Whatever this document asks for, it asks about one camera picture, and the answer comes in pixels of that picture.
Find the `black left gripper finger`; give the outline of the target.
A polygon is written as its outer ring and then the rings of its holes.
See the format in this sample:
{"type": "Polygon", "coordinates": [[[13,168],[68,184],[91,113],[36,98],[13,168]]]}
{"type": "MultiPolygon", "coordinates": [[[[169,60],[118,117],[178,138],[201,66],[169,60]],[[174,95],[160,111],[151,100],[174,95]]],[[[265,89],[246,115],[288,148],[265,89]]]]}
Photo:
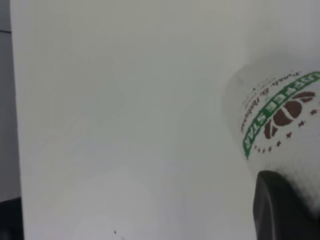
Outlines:
{"type": "Polygon", "coordinates": [[[256,178],[253,219],[258,240],[318,240],[320,221],[279,173],[263,170],[256,178]]]}

